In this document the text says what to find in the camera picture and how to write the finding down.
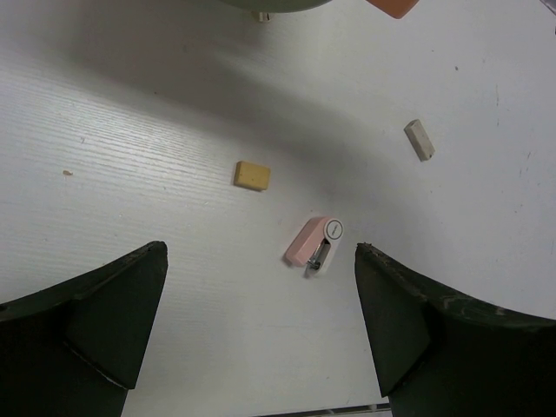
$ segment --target pink object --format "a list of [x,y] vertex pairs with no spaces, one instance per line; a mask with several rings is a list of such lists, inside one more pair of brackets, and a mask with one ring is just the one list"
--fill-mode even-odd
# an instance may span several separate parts
[[341,236],[343,226],[333,217],[315,217],[308,221],[286,252],[286,259],[296,267],[309,265],[313,273],[326,270]]

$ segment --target sponge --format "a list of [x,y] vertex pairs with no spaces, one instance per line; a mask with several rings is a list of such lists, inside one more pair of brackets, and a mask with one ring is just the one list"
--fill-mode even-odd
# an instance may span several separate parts
[[263,191],[270,182],[270,168],[251,162],[239,161],[235,166],[234,185]]

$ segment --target orange object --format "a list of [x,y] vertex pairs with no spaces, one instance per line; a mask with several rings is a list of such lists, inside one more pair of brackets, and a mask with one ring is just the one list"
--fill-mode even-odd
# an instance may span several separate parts
[[404,17],[419,0],[367,0],[372,5],[378,7],[391,17],[401,19]]
[[234,185],[263,191],[268,188],[269,182],[270,168],[245,161],[239,161],[235,165]]

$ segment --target white table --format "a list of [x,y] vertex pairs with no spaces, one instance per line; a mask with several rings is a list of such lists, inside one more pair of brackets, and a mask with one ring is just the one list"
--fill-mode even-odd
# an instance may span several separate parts
[[[259,25],[209,0],[7,0],[0,24],[0,301],[169,245],[124,415],[383,402],[357,242],[556,317],[556,38],[540,2],[422,0],[395,21],[341,0]],[[403,133],[414,118],[429,162]],[[268,191],[231,186],[239,160],[272,169]],[[281,257],[315,215],[346,234],[305,280]]]

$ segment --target beige block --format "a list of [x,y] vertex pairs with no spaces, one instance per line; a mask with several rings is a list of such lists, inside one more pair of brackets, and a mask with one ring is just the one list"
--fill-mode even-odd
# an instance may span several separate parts
[[270,168],[251,162],[239,161],[235,166],[234,185],[263,191],[270,182]]
[[434,146],[420,120],[413,120],[404,129],[419,159],[428,161],[434,155]]

